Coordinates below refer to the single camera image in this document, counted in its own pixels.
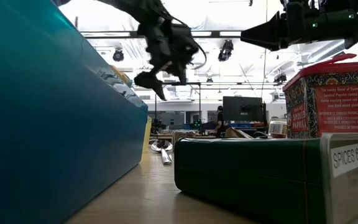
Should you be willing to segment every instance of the person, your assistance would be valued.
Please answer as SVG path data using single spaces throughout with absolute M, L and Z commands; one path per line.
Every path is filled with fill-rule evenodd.
M 224 120 L 223 120 L 223 106 L 218 106 L 218 125 L 215 128 L 215 137 L 221 138 L 222 132 L 224 132 Z

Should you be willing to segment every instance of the monitor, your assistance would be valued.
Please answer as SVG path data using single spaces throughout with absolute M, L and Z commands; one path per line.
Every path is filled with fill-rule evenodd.
M 264 122 L 262 98 L 224 96 L 223 119 L 225 121 Z

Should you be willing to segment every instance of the spotlight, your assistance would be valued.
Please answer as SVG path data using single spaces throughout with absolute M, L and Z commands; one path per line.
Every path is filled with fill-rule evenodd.
M 206 82 L 211 83 L 211 82 L 214 82 L 214 80 L 212 80 L 212 78 L 207 78 L 207 79 L 206 79 Z
M 115 53 L 112 55 L 112 59 L 115 62 L 121 62 L 124 60 L 124 54 L 122 53 L 122 49 L 116 49 Z
M 234 50 L 234 46 L 231 40 L 225 40 L 224 44 L 221 48 L 221 52 L 219 53 L 218 60 L 220 62 L 225 62 L 229 60 L 231 56 L 231 52 Z
M 286 81 L 287 81 L 287 76 L 285 75 L 285 73 L 278 74 L 277 76 L 274 77 L 274 82 L 277 83 L 278 85 L 281 85 L 283 82 Z

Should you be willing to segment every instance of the wooden table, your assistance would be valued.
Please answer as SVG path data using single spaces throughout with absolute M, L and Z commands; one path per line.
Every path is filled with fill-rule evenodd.
M 175 187 L 173 165 L 163 166 L 160 155 L 149 151 L 143 154 L 142 162 L 137 167 L 67 221 L 67 224 L 90 223 L 250 224 L 255 222 L 181 193 Z

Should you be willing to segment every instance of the ceiling beam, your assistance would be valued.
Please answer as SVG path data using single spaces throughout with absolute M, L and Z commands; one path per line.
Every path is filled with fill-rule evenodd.
M 242 30 L 194 30 L 191 31 L 193 38 L 202 39 L 234 39 L 240 38 Z M 81 31 L 86 39 L 141 39 L 143 35 L 138 35 L 133 31 Z

